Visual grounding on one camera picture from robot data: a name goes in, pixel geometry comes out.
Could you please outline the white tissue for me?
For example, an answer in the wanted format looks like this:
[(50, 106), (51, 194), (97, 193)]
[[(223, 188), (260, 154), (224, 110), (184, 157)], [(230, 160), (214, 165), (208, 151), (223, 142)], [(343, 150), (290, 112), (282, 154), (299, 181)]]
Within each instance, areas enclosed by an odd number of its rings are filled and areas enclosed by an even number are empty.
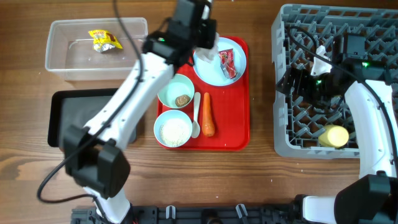
[(197, 47), (195, 49), (197, 57), (205, 62), (211, 63), (214, 60), (214, 57), (218, 54), (219, 37), (220, 37), (219, 33), (216, 33), (213, 47), (211, 49)]

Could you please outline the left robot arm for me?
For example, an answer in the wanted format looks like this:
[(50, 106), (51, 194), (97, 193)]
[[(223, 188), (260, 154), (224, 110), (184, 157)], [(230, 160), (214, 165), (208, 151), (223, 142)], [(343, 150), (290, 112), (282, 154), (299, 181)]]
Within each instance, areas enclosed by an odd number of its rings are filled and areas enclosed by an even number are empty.
[(177, 2), (164, 20), (166, 30), (149, 34), (136, 64), (105, 107), (84, 127), (70, 126), (63, 135), (65, 170), (86, 190), (103, 223), (132, 223), (132, 206), (123, 186), (130, 165), (123, 151), (151, 101), (187, 64), (195, 49), (216, 45), (211, 1)]

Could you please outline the yellow snack wrapper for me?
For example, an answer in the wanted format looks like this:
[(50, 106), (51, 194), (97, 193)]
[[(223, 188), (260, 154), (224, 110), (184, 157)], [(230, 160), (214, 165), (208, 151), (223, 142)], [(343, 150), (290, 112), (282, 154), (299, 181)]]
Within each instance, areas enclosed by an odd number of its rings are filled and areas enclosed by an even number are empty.
[(103, 53), (111, 49), (123, 49), (115, 35), (108, 30), (90, 30), (90, 37), (93, 38), (93, 49), (98, 53)]

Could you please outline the green bowl with food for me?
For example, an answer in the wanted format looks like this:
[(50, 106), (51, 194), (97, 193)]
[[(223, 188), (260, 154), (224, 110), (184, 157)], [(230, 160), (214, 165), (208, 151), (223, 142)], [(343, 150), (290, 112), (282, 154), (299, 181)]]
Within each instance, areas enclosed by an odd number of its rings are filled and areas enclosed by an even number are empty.
[[(182, 74), (174, 75), (173, 79), (163, 87), (158, 93), (159, 101), (170, 109), (180, 109), (186, 107), (195, 94), (195, 87), (191, 79)], [(185, 104), (176, 104), (176, 100), (184, 96)]]

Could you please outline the yellow plastic cup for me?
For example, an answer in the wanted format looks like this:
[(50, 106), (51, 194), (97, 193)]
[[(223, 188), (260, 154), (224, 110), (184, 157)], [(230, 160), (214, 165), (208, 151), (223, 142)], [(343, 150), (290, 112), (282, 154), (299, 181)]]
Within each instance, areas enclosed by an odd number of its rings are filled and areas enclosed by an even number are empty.
[(329, 124), (323, 129), (325, 132), (318, 137), (322, 146), (340, 148), (349, 141), (349, 132), (342, 126)]

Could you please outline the red snack wrapper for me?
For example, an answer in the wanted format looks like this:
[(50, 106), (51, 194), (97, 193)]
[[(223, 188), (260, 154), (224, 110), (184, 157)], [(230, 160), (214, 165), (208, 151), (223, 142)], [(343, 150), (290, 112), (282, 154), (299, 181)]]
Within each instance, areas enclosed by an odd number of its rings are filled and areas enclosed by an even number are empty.
[(218, 52), (221, 70), (227, 79), (234, 79), (238, 74), (234, 65), (233, 49)]

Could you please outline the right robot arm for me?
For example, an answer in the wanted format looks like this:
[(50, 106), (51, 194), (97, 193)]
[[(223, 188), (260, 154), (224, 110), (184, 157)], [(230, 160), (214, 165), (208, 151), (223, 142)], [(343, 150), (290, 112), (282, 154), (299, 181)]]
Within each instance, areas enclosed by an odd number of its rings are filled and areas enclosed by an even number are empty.
[(317, 108), (342, 96), (351, 111), (360, 150), (359, 180), (332, 197), (301, 196), (296, 218), (305, 223), (397, 223), (397, 123), (392, 77), (370, 61), (365, 37), (335, 37), (331, 59), (309, 50), (312, 71), (289, 68), (277, 91), (294, 93)]

